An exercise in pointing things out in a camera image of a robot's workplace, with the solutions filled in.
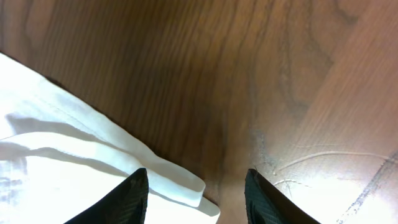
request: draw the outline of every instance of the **scratch mark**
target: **scratch mark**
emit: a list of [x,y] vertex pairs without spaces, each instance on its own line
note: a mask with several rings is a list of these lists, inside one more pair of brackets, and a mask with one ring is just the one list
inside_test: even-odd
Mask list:
[[379,188],[379,183],[382,178],[390,175],[394,171],[393,165],[397,163],[397,157],[398,152],[395,152],[391,157],[383,162],[383,165],[380,166],[380,169],[376,172],[371,181],[367,184],[365,189],[355,200],[355,202],[353,202],[345,211],[345,213],[342,214],[339,219],[337,219],[337,223],[343,224],[345,221],[347,221],[349,217],[352,217],[358,213],[359,209],[361,208],[367,197]]
[[389,161],[389,162],[393,162],[395,164],[398,163],[397,159],[395,158],[391,158],[388,156],[383,156],[383,155],[379,155],[379,154],[375,154],[375,153],[370,153],[370,152],[345,152],[345,151],[326,151],[326,152],[318,152],[318,153],[313,153],[307,156],[303,156],[301,158],[298,158],[296,160],[293,160],[292,162],[281,166],[280,168],[276,169],[274,171],[274,175],[276,175],[276,172],[280,172],[283,169],[286,169],[290,166],[296,165],[300,162],[309,160],[309,159],[313,159],[315,157],[319,157],[319,156],[327,156],[327,155],[349,155],[349,156],[369,156],[369,157],[376,157],[379,159],[383,159],[385,161]]
[[293,195],[292,195],[292,191],[290,190],[289,182],[285,182],[285,184],[287,186],[287,190],[289,190],[290,198],[293,200]]
[[309,146],[298,146],[293,143],[289,143],[291,146],[299,148],[299,149],[308,149],[312,147],[338,147],[338,146],[344,146],[344,144],[314,144],[314,145],[309,145]]
[[284,180],[280,180],[280,181],[278,181],[278,182],[275,182],[275,183],[274,183],[274,186],[279,185],[279,184],[282,184],[282,183],[286,183],[286,184],[287,184],[288,182],[292,182],[292,183],[295,183],[295,184],[300,184],[300,185],[302,185],[302,186],[312,188],[311,186],[309,186],[309,185],[307,185],[307,184],[303,184],[303,183],[301,183],[301,182],[299,182],[299,181],[297,181],[297,180],[293,180],[293,179],[284,179]]

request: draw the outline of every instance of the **white cloth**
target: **white cloth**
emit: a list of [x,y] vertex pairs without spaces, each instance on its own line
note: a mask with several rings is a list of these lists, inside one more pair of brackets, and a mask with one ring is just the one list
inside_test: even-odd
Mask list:
[[204,181],[0,54],[0,223],[64,223],[140,167],[150,188],[145,223],[216,223]]

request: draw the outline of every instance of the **white sheet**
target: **white sheet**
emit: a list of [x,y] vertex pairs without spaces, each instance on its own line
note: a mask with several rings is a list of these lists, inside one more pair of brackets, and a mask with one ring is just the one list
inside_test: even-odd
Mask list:
[[0,223],[63,223],[145,167],[145,223],[216,223],[205,183],[0,54]]

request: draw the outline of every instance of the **wood grain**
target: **wood grain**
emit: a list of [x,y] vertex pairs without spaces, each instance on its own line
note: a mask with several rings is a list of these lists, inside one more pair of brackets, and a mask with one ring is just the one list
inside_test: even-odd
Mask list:
[[320,222],[398,223],[397,10],[0,0],[0,50],[204,179],[219,223],[247,222],[253,167]]

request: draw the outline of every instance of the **white fabric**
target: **white fabric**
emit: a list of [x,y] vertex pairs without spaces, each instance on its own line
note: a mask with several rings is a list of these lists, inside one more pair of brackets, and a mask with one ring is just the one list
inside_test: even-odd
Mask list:
[[216,223],[201,179],[0,54],[0,223],[64,223],[140,167],[150,187],[145,223]]

